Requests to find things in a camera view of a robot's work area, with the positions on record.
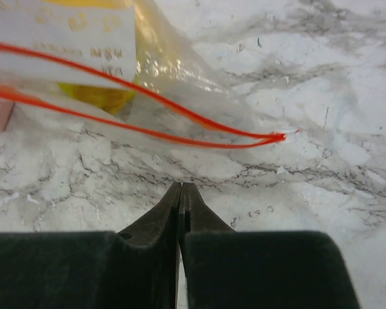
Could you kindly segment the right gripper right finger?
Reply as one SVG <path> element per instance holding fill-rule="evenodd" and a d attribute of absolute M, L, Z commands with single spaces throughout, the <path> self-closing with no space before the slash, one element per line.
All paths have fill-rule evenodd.
<path fill-rule="evenodd" d="M 234 308 L 237 289 L 234 248 L 237 235 L 204 202 L 193 183 L 184 183 L 179 201 L 179 244 L 189 308 Z"/>

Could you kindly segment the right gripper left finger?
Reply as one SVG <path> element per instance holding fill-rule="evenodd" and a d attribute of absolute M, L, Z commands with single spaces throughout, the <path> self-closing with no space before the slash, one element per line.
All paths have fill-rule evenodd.
<path fill-rule="evenodd" d="M 178 300 L 178 214 L 181 184 L 118 235 L 124 241 L 123 292 L 129 308 L 175 308 Z"/>

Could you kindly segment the zip bag with yellow fruit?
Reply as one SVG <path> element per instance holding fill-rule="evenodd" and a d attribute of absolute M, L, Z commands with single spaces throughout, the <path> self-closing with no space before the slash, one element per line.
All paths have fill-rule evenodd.
<path fill-rule="evenodd" d="M 248 149 L 293 140 L 299 129 L 263 120 L 172 27 L 173 76 L 158 91 L 135 84 L 136 14 L 52 1 L 0 1 L 0 100 L 92 120 L 140 146 L 159 142 Z M 133 90 L 114 115 L 58 84 Z"/>

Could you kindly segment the fake banana bunch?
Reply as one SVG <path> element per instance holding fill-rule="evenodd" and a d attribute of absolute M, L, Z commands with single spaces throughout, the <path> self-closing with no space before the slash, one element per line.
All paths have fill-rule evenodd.
<path fill-rule="evenodd" d="M 136 76 L 135 84 L 158 91 L 154 79 L 169 79 L 175 72 L 177 57 L 171 48 L 172 27 L 154 1 L 52 1 L 53 4 L 75 8 L 124 9 L 133 7 L 136 14 Z M 133 100 L 133 90 L 79 86 L 59 83 L 70 97 L 96 106 L 114 115 Z"/>

